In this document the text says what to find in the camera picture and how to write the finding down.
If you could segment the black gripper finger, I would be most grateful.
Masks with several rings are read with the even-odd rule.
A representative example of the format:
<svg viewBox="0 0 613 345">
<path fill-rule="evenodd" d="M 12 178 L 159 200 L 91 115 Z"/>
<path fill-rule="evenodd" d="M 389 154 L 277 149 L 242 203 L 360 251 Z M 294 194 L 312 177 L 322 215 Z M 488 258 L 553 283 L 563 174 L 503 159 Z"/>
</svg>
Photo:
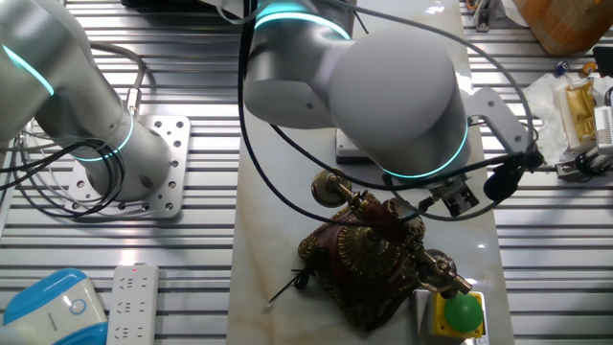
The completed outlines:
<svg viewBox="0 0 613 345">
<path fill-rule="evenodd" d="M 465 211 L 465 201 L 461 196 L 444 198 L 443 203 L 452 217 L 457 217 Z"/>
<path fill-rule="evenodd" d="M 480 203 L 479 199 L 469 188 L 462 188 L 458 192 L 457 200 L 460 211 L 467 211 Z"/>
</svg>

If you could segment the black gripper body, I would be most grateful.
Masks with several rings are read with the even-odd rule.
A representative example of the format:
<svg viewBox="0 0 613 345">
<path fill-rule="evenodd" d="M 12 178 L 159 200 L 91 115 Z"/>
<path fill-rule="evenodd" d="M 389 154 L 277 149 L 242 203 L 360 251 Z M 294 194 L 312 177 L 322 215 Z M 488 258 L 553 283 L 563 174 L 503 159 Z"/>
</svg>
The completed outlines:
<svg viewBox="0 0 613 345">
<path fill-rule="evenodd" d="M 447 197 L 458 196 L 462 188 L 469 188 L 466 185 L 467 177 L 464 173 L 443 180 L 427 184 L 427 189 L 435 198 L 444 199 Z"/>
</svg>

